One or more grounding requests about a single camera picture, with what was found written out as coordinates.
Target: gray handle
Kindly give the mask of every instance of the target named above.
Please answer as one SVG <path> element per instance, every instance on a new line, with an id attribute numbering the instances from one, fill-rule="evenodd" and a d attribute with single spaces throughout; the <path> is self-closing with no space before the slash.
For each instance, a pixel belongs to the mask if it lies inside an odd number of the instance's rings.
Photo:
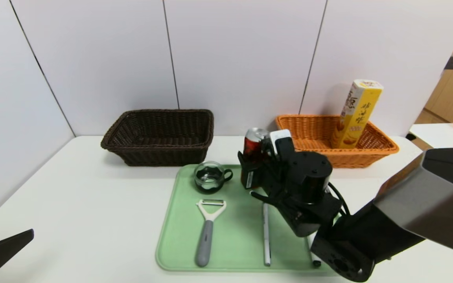
<path id="1" fill-rule="evenodd" d="M 197 250 L 197 265 L 204 267 L 209 263 L 209 256 L 211 256 L 211 244 L 212 244 L 212 221 L 206 220 L 204 227 L 202 228 L 202 234 L 200 235 L 200 241 L 198 243 Z"/>

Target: white wall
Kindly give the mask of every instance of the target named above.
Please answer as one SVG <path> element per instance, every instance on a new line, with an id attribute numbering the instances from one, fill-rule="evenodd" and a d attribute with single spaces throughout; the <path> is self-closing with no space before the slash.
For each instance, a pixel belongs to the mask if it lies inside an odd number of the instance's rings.
<path id="1" fill-rule="evenodd" d="M 178 108 L 162 0 L 13 0 L 77 136 L 127 110 Z"/>
<path id="2" fill-rule="evenodd" d="M 166 0 L 180 107 L 211 109 L 215 134 L 298 113 L 325 3 Z M 161 0 L 14 4 L 78 135 L 104 134 L 126 110 L 178 106 Z M 376 79 L 372 121 L 404 135 L 452 50 L 453 1 L 329 0 L 301 114 L 338 114 L 353 79 Z"/>
<path id="3" fill-rule="evenodd" d="M 404 136 L 452 51 L 451 0 L 329 0 L 301 114 L 339 114 L 352 81 L 374 79 L 370 119 Z"/>
<path id="4" fill-rule="evenodd" d="M 326 0 L 166 0 L 181 108 L 244 135 L 297 114 Z"/>
<path id="5" fill-rule="evenodd" d="M 0 0 L 0 206 L 73 137 L 8 0 Z"/>

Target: black cable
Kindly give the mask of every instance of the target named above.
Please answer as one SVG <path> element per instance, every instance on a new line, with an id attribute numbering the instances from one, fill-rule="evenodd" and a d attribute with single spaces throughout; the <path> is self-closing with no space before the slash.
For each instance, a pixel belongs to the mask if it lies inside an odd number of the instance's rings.
<path id="1" fill-rule="evenodd" d="M 347 215 L 351 215 L 351 213 L 349 211 L 349 207 L 347 207 L 347 203 L 345 202 L 345 199 L 342 197 L 340 192 L 338 192 L 337 188 L 335 188 L 335 186 L 332 183 L 328 183 L 328 186 L 330 186 L 330 188 L 335 192 L 335 194 L 337 195 L 338 199 L 340 199 L 341 201 L 344 202 L 343 206 L 344 206 L 345 213 Z"/>

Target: yellow snack box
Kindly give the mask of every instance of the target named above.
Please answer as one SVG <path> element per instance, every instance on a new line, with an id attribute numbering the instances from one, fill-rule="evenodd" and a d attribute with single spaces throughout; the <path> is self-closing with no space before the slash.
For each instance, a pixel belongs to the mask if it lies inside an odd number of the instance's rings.
<path id="1" fill-rule="evenodd" d="M 334 149 L 356 147 L 365 126 L 374 110 L 383 86 L 369 79 L 355 79 L 345 101 L 340 119 L 335 125 L 331 146 Z"/>

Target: peeler blade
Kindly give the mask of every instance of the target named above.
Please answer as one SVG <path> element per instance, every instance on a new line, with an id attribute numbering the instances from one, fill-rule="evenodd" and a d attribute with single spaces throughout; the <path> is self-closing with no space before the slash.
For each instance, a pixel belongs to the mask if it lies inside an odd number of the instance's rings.
<path id="1" fill-rule="evenodd" d="M 201 199 L 201 204 L 209 204 L 210 206 L 223 206 L 224 201 L 222 199 Z"/>

